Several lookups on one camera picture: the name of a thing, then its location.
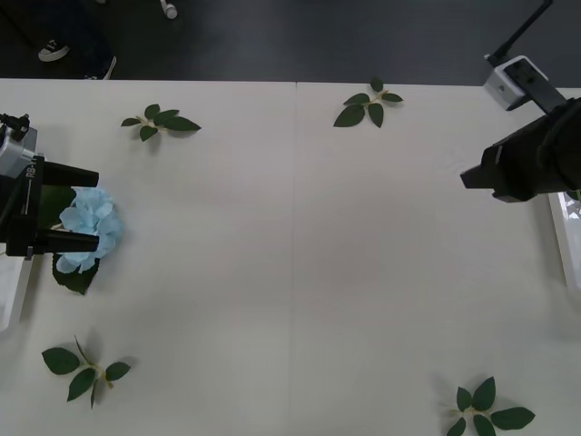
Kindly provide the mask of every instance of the blue hydrangea flower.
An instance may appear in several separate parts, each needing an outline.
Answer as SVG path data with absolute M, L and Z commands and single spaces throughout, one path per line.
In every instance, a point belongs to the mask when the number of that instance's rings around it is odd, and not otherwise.
M 63 227 L 76 233 L 99 236 L 99 246 L 94 253 L 59 253 L 56 263 L 60 273 L 79 273 L 93 268 L 95 259 L 109 254 L 123 236 L 124 225 L 114 209 L 113 198 L 100 188 L 74 188 L 76 197 L 71 207 L 64 209 L 60 218 Z

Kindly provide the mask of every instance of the sneaker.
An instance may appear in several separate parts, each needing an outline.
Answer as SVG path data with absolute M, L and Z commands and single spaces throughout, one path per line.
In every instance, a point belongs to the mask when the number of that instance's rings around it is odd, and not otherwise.
M 67 45 L 62 45 L 52 39 L 45 48 L 38 52 L 38 58 L 42 62 L 53 62 L 65 57 L 67 53 L 69 53 L 69 47 Z
M 99 75 L 86 75 L 84 80 L 109 80 L 111 78 L 111 73 L 115 68 L 115 64 L 117 64 L 117 58 L 113 56 L 113 59 L 106 70 L 103 69 L 103 72 Z

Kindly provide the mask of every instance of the dark floor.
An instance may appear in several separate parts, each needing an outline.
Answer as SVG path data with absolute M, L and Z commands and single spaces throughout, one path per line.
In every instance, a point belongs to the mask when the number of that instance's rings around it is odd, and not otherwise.
M 87 1 L 118 64 L 114 79 L 483 84 L 493 51 L 541 0 Z M 515 46 L 557 86 L 581 87 L 581 1 L 556 0 Z M 73 78 L 41 64 L 0 16 L 0 77 Z

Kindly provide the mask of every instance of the artificial leaf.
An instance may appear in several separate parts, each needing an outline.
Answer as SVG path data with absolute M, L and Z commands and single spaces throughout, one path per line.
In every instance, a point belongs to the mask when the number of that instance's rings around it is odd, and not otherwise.
M 492 423 L 499 429 L 520 430 L 535 419 L 535 414 L 524 407 L 513 407 L 505 411 L 495 411 L 491 418 Z
M 97 389 L 97 383 L 99 382 L 99 379 L 95 380 L 93 382 L 93 389 L 91 390 L 91 409 L 93 408 L 93 404 L 94 404 L 94 392 Z
M 361 122 L 365 116 L 365 109 L 360 104 L 352 104 L 343 109 L 335 120 L 335 127 L 351 127 Z
M 376 93 L 380 93 L 383 90 L 383 81 L 378 77 L 373 77 L 371 79 L 371 89 Z
M 381 127 L 383 124 L 383 106 L 379 103 L 370 104 L 367 106 L 369 117 L 371 121 L 377 126 Z
M 581 191 L 567 191 L 566 194 L 569 196 L 571 200 L 575 200 L 576 202 L 581 202 Z
M 344 104 L 349 106 L 350 104 L 365 104 L 369 103 L 369 96 L 367 94 L 355 94 L 349 100 L 347 100 Z
M 70 186 L 43 185 L 38 209 L 38 228 L 50 229 L 61 223 L 61 212 L 73 202 L 76 193 Z
M 72 401 L 80 397 L 93 385 L 96 371 L 93 368 L 87 368 L 76 374 L 69 385 L 69 396 L 67 401 Z
M 81 353 L 81 355 L 83 356 L 83 359 L 85 362 L 87 362 L 90 365 L 94 365 L 94 363 L 92 363 L 89 359 L 87 359 L 87 356 L 84 354 L 83 349 L 81 348 L 81 344 L 79 343 L 79 341 L 76 339 L 76 335 L 74 336 L 74 341 L 76 342 L 76 348 L 79 349 L 79 352 Z
M 155 127 L 151 127 L 149 125 L 145 125 L 142 127 L 142 130 L 139 131 L 139 136 L 142 138 L 142 141 L 145 142 L 155 134 L 157 134 L 157 129 Z
M 141 123 L 142 122 L 139 121 L 137 118 L 126 118 L 121 123 L 121 127 L 128 127 L 130 125 L 137 125 L 137 124 L 141 124 Z
M 391 102 L 391 103 L 401 103 L 401 102 L 403 102 L 403 98 L 401 98 L 397 94 L 392 94 L 392 93 L 385 93 L 384 95 L 381 96 L 381 99 L 383 101 Z
M 121 379 L 127 372 L 131 370 L 131 366 L 123 362 L 115 362 L 109 365 L 105 370 L 105 379 L 109 382 L 114 382 Z
M 474 392 L 472 398 L 472 407 L 477 411 L 487 411 L 492 407 L 494 399 L 497 396 L 497 386 L 494 382 L 494 377 L 484 380 Z
M 472 395 L 464 388 L 458 388 L 456 392 L 456 404 L 460 411 L 465 411 L 472 405 Z
M 159 112 L 155 118 L 153 118 L 153 122 L 155 125 L 164 125 L 167 120 L 176 116 L 180 111 L 177 109 L 170 109 L 169 111 Z
M 152 120 L 160 112 L 160 106 L 158 104 L 152 104 L 145 108 L 145 118 Z
M 65 286 L 67 289 L 78 292 L 81 295 L 85 295 L 87 293 L 87 289 L 91 285 L 93 281 L 94 275 L 97 274 L 99 271 L 99 263 L 100 259 L 95 259 L 93 268 L 83 271 L 83 273 L 79 274 L 77 269 L 70 274 L 64 274 L 62 272 L 57 271 L 56 263 L 60 259 L 60 254 L 53 255 L 53 277 L 58 284 L 61 286 Z
M 182 116 L 174 116 L 167 120 L 163 126 L 166 129 L 174 130 L 176 132 L 197 132 L 201 129 L 201 127 L 188 120 L 187 118 L 183 118 Z
M 64 348 L 50 348 L 44 351 L 43 359 L 48 369 L 56 375 L 68 374 L 81 365 L 79 358 Z
M 474 426 L 478 436 L 497 436 L 494 427 L 487 417 L 482 415 L 474 415 Z
M 460 418 L 458 422 L 456 422 L 446 436 L 462 436 L 464 434 L 464 430 L 466 429 L 466 420 L 464 418 Z

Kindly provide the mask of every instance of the jeans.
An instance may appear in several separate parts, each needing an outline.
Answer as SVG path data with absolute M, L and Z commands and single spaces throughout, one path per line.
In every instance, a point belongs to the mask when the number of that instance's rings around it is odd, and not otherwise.
M 99 25 L 80 0 L 20 0 L 26 12 L 42 30 L 79 55 L 87 75 L 103 74 L 109 69 L 113 52 Z

